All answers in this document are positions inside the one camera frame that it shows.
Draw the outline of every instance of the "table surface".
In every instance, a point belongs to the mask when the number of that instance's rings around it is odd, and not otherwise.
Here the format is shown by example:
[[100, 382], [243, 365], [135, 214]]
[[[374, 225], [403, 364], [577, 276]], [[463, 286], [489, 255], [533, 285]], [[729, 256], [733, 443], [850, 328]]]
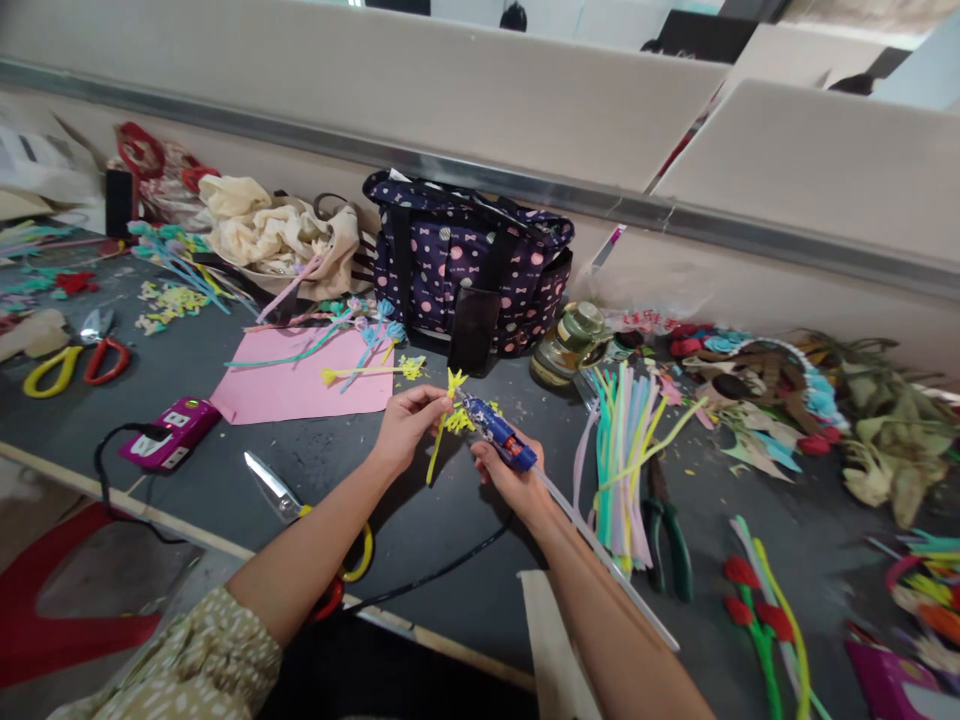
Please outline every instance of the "table surface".
[[[134, 351], [120, 379], [93, 388], [79, 373], [66, 392], [47, 400], [20, 390], [36, 361], [25, 357], [0, 372], [0, 441], [56, 465], [95, 477], [93, 449], [111, 428], [151, 421], [183, 396], [209, 397], [252, 324], [235, 307], [227, 316], [208, 306], [196, 317], [173, 321], [162, 334], [144, 337], [133, 326], [145, 312], [137, 298], [147, 279], [167, 277], [133, 259], [113, 260], [96, 270], [100, 291], [67, 301], [44, 300], [61, 309], [74, 328], [94, 307], [116, 311], [115, 335]], [[19, 283], [17, 269], [0, 270], [0, 288]], [[445, 383], [445, 358], [431, 351], [430, 379]], [[579, 400], [554, 394], [529, 376], [529, 360], [501, 361], [467, 389], [497, 401], [503, 415], [546, 453], [546, 468], [570, 496], [573, 457], [586, 413]], [[667, 426], [682, 408], [668, 409]], [[142, 482], [132, 497], [215, 536], [256, 551], [282, 525], [243, 463], [250, 450], [268, 463], [302, 501], [316, 504], [365, 457], [376, 438], [379, 413], [233, 427], [221, 420], [196, 451], [170, 476]], [[129, 489], [136, 468], [116, 456], [121, 441], [105, 453], [113, 486]], [[384, 497], [371, 518], [376, 554], [366, 577], [349, 590], [361, 598], [390, 590], [461, 555], [499, 527], [506, 515], [496, 491], [480, 487], [465, 438], [447, 436], [436, 480], [424, 484], [427, 443], [413, 467]], [[634, 584], [681, 645], [680, 658], [718, 717], [764, 718], [764, 685], [748, 634], [728, 620], [722, 599], [732, 594], [722, 563], [739, 552], [729, 518], [743, 515], [767, 548], [774, 572], [790, 600], [810, 653], [814, 687], [836, 718], [866, 717], [866, 706], [843, 649], [843, 621], [852, 618], [889, 626], [897, 617], [882, 589], [889, 559], [868, 549], [865, 533], [889, 533], [885, 510], [856, 503], [843, 489], [835, 462], [801, 459], [796, 484], [744, 472], [719, 451], [732, 441], [725, 431], [689, 425], [667, 451], [664, 470], [690, 548], [696, 597], [690, 605], [652, 593], [642, 575]], [[596, 490], [588, 460], [580, 504], [586, 513]], [[523, 596], [517, 573], [543, 567], [543, 559], [520, 526], [449, 575], [394, 599], [383, 608], [473, 650], [532, 672]], [[781, 676], [787, 715], [792, 693]]]

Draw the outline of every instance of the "pink extension socket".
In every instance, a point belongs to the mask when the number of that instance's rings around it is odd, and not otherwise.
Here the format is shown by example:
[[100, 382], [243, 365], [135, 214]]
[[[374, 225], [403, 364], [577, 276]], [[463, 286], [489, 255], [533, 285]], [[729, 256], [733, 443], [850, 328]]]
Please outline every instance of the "pink extension socket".
[[220, 411], [207, 400], [180, 398], [159, 420], [153, 422], [157, 427], [171, 431], [165, 440], [151, 440], [138, 435], [120, 448], [117, 454], [148, 472], [169, 472], [196, 447], [219, 419]]

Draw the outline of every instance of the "red-handled scissors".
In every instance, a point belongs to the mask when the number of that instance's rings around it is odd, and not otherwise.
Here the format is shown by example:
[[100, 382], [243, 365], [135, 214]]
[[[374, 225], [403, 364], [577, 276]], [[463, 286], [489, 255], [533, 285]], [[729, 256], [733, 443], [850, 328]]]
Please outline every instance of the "red-handled scissors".
[[[49, 398], [59, 395], [67, 389], [70, 380], [73, 378], [73, 371], [77, 365], [77, 358], [83, 352], [84, 345], [96, 345], [96, 351], [87, 365], [87, 371], [83, 375], [83, 380], [88, 385], [103, 385], [113, 380], [127, 369], [130, 364], [130, 351], [109, 336], [110, 325], [113, 324], [113, 310], [107, 310], [101, 315], [100, 310], [94, 310], [87, 316], [80, 330], [81, 345], [70, 345], [65, 347], [52, 358], [41, 364], [31, 372], [26, 380], [23, 381], [23, 392], [32, 398]], [[120, 357], [113, 369], [100, 375], [100, 366], [107, 354], [107, 348], [116, 350]], [[46, 390], [38, 390], [37, 385], [40, 379], [48, 372], [60, 365], [60, 374], [56, 382]]]

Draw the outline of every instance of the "green-handled pliers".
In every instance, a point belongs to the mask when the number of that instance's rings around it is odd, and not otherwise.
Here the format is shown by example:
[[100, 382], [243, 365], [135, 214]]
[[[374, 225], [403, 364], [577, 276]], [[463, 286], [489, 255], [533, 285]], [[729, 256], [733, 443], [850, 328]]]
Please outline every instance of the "green-handled pliers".
[[667, 543], [670, 545], [670, 561], [673, 564], [673, 587], [680, 602], [693, 600], [693, 569], [690, 565], [690, 551], [683, 539], [683, 531], [677, 520], [677, 508], [670, 502], [667, 494], [667, 481], [663, 477], [663, 468], [657, 456], [649, 463], [650, 495], [643, 501], [647, 526], [647, 542], [653, 557], [653, 569], [650, 571], [650, 586], [654, 592], [666, 592], [667, 579], [660, 554], [660, 526], [667, 528]]

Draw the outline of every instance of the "sleeve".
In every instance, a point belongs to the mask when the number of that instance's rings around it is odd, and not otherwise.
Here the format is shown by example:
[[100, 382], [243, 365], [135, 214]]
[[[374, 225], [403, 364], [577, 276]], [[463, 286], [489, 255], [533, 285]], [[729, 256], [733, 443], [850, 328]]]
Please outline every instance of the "sleeve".
[[282, 651], [224, 588], [153, 641], [117, 686], [61, 707], [50, 720], [252, 718], [280, 672]]

